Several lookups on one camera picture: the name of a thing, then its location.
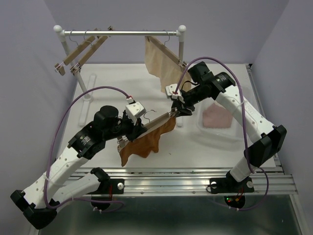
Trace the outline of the beige hanger with orange underwear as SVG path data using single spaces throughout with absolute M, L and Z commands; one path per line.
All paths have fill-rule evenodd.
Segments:
M 147 129 L 147 131 L 138 137 L 135 138 L 135 140 L 147 135 L 148 133 L 156 130 L 160 126 L 164 125 L 170 118 L 174 117 L 178 114 L 177 108 L 172 109 L 170 112 L 166 112 L 165 114 L 157 117 L 156 119 L 149 121 L 147 124 L 144 124 L 144 127 Z M 118 152 L 122 150 L 128 143 L 131 141 L 125 138 L 118 139 L 117 143 L 117 150 Z

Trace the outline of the orange underwear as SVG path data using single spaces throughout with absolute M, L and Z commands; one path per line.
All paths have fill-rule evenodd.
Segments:
M 118 147 L 119 156 L 121 159 L 121 166 L 124 167 L 129 157 L 132 154 L 138 155 L 142 158 L 147 158 L 151 152 L 159 152 L 159 140 L 163 134 L 174 130 L 176 125 L 176 118 L 171 117 L 162 125 L 153 128 L 148 134 L 134 141 L 129 141 L 124 147 Z

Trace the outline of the pink underwear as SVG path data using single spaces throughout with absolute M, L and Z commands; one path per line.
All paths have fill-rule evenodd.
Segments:
M 205 128 L 230 128 L 233 116 L 225 108 L 213 103 L 202 113 L 202 124 Z

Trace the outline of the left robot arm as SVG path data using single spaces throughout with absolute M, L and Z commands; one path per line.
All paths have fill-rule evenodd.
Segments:
M 147 129 L 140 119 L 145 112 L 140 102 L 126 105 L 122 117 L 113 106 L 101 107 L 93 121 L 75 134 L 59 157 L 49 158 L 48 169 L 39 179 L 24 190 L 15 190 L 11 194 L 11 200 L 28 222 L 40 230 L 54 220 L 64 204 L 82 200 L 82 196 L 89 192 L 105 192 L 110 185 L 110 178 L 99 167 L 92 169 L 76 183 L 64 186 L 64 182 L 103 150 L 107 141 L 122 136 L 133 141 L 145 133 Z

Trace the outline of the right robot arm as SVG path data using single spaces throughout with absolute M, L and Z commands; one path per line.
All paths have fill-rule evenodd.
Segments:
M 207 191 L 212 194 L 254 192 L 250 176 L 281 150 L 286 128 L 268 121 L 249 103 L 230 69 L 214 75 L 201 61 L 192 67 L 186 66 L 184 72 L 189 73 L 193 81 L 191 90 L 184 91 L 181 80 L 165 88 L 168 99 L 173 102 L 176 117 L 190 116 L 195 104 L 211 98 L 229 111 L 243 128 L 243 157 L 225 177 L 210 179 Z

